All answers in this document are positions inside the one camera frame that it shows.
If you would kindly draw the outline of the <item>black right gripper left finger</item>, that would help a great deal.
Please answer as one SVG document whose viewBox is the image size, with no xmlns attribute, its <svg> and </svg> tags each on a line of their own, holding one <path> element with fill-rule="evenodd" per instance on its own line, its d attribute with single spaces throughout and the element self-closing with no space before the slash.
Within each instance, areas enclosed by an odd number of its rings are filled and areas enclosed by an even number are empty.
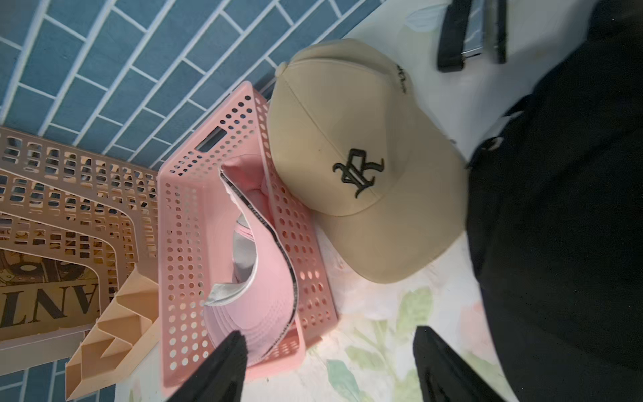
<svg viewBox="0 0 643 402">
<path fill-rule="evenodd" d="M 168 401 L 240 401 L 247 363 L 245 337 L 240 331 L 233 331 Z"/>
</svg>

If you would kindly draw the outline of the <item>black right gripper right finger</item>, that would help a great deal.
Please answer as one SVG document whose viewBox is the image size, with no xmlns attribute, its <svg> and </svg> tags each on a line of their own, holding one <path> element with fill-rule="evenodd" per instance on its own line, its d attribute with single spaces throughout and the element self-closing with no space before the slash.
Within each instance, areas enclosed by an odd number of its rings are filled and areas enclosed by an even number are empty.
<svg viewBox="0 0 643 402">
<path fill-rule="evenodd" d="M 503 402 L 432 328 L 416 329 L 413 353 L 424 401 Z"/>
</svg>

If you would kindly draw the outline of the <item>pink baseball cap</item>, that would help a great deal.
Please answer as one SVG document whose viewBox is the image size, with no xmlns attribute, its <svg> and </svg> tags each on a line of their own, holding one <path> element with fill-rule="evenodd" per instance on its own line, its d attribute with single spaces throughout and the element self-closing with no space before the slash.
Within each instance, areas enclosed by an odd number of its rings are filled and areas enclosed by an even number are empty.
<svg viewBox="0 0 643 402">
<path fill-rule="evenodd" d="M 263 161 L 244 155 L 219 169 L 235 206 L 231 277 L 216 281 L 204 303 L 205 325 L 215 346 L 234 331 L 246 341 L 248 364 L 266 359 L 295 320 L 293 268 L 276 229 Z"/>
</svg>

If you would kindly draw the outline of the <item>black baseball cap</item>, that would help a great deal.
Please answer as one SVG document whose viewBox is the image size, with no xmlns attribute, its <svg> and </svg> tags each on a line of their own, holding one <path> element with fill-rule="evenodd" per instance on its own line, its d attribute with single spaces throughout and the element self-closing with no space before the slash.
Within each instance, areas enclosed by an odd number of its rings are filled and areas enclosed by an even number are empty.
<svg viewBox="0 0 643 402">
<path fill-rule="evenodd" d="M 467 237 L 522 401 L 642 398 L 642 4 L 599 1 L 581 45 L 469 165 Z"/>
</svg>

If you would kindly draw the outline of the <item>beige baseball cap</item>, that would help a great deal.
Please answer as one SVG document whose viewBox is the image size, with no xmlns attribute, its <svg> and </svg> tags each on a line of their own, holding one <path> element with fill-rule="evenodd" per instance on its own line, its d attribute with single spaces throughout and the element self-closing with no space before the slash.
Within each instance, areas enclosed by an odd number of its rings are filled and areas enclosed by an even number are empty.
<svg viewBox="0 0 643 402">
<path fill-rule="evenodd" d="M 464 232 L 465 160 L 406 71 L 373 47 L 346 39 L 297 53 L 276 72 L 267 126 L 281 181 L 363 278 L 402 281 Z"/>
</svg>

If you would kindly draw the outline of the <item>floral table mat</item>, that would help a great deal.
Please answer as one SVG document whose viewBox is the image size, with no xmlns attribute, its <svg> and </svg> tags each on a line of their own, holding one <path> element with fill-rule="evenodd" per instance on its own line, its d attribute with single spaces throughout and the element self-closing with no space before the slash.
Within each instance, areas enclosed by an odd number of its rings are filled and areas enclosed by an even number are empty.
<svg viewBox="0 0 643 402">
<path fill-rule="evenodd" d="M 158 169 L 242 81 L 269 95 L 274 71 L 308 45 L 348 36 L 407 68 L 418 101 L 455 145 L 470 154 L 497 119 L 584 37 L 590 1 L 511 1 L 507 63 L 488 54 L 460 73 L 436 68 L 443 1 L 224 1 L 198 26 L 202 2 L 118 2 L 145 29 L 147 44 L 133 70 L 159 81 L 172 67 L 198 72 L 164 98 L 137 107 L 152 123 L 126 121 L 114 142 L 130 161 Z M 246 401 L 418 401 L 412 353 L 415 329 L 431 326 L 507 400 L 514 394 L 497 363 L 482 305 L 459 240 L 438 261 L 393 285 L 375 285 L 351 271 L 321 238 L 338 327 L 312 348 L 296 371 L 244 387 Z"/>
</svg>

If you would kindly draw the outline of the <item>pink plastic basket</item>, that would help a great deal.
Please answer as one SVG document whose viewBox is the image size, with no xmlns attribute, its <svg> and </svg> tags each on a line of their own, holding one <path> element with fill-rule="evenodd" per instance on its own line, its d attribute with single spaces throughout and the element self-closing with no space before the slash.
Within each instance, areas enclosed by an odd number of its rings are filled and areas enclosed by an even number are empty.
<svg viewBox="0 0 643 402">
<path fill-rule="evenodd" d="M 159 279 L 162 386 L 177 390 L 218 348 L 204 320 L 211 286 L 231 277 L 234 204 L 219 169 L 244 155 L 261 157 L 276 234 L 294 270 L 295 320 L 266 359 L 247 363 L 249 380 L 299 368 L 306 351 L 338 324 L 311 211 L 281 181 L 271 159 L 269 106 L 241 84 L 162 166 L 159 180 Z"/>
</svg>

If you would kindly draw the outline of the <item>wanted poster book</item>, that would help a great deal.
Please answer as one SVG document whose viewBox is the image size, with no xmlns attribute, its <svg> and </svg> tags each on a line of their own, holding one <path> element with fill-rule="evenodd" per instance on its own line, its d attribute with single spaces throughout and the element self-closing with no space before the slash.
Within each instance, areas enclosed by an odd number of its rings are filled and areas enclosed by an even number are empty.
<svg viewBox="0 0 643 402">
<path fill-rule="evenodd" d="M 1 340 L 77 328 L 99 316 L 99 279 L 91 269 L 1 251 Z"/>
</svg>

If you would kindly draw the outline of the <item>orange plastic file organizer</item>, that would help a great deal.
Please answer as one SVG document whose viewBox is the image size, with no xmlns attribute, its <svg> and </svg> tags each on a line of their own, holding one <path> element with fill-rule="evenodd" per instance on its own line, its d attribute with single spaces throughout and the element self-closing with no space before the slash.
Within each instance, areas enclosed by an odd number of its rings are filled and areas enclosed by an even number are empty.
<svg viewBox="0 0 643 402">
<path fill-rule="evenodd" d="M 65 397 L 127 378 L 160 337 L 157 176 L 1 130 L 1 246 L 95 272 L 100 316 L 65 368 Z"/>
</svg>

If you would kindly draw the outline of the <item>black stapler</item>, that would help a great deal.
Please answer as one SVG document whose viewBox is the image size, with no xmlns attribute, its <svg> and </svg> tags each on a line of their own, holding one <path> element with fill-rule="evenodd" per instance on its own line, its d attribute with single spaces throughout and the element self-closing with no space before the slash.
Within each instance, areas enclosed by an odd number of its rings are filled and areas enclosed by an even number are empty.
<svg viewBox="0 0 643 402">
<path fill-rule="evenodd" d="M 458 72 L 468 59 L 489 50 L 499 65 L 507 62 L 508 1 L 454 0 L 446 8 L 436 66 Z"/>
</svg>

